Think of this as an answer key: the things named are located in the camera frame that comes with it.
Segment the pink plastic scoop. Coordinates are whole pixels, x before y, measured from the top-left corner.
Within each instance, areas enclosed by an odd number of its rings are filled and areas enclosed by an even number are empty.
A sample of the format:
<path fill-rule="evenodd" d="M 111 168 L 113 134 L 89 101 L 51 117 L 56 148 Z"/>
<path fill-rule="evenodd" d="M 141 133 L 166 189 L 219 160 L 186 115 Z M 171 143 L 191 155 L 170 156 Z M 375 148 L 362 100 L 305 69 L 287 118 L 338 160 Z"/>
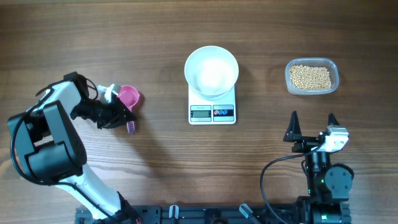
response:
<path fill-rule="evenodd" d="M 118 98 L 124 105 L 138 118 L 142 106 L 142 94 L 131 85 L 123 85 L 120 89 Z"/>

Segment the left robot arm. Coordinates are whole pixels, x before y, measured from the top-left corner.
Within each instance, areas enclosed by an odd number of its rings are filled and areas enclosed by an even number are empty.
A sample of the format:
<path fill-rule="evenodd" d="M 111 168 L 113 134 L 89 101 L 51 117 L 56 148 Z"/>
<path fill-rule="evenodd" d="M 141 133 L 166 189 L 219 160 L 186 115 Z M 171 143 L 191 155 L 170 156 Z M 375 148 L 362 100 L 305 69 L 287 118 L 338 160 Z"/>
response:
<path fill-rule="evenodd" d="M 96 86 L 72 72 L 39 93 L 43 97 L 34 106 L 7 121 L 11 160 L 19 175 L 35 185 L 68 192 L 89 210 L 93 223 L 142 223 L 129 202 L 88 165 L 72 124 L 81 117 L 98 129 L 114 129 L 135 121 L 120 98 L 121 86 Z"/>

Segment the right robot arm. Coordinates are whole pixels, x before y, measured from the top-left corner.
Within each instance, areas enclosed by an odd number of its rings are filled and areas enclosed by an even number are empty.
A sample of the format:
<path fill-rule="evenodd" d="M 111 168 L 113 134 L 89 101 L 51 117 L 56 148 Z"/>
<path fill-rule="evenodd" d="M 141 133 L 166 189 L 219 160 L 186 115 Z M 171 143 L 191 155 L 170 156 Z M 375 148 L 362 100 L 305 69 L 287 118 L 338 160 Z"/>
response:
<path fill-rule="evenodd" d="M 332 164 L 330 156 L 344 148 L 349 140 L 348 130 L 328 115 L 328 126 L 317 137 L 303 136 L 296 111 L 292 112 L 283 141 L 292 142 L 293 153 L 304 154 L 304 173 L 307 178 L 308 195 L 299 196 L 295 202 L 293 223 L 352 222 L 349 191 L 353 185 L 354 172 L 347 165 Z"/>

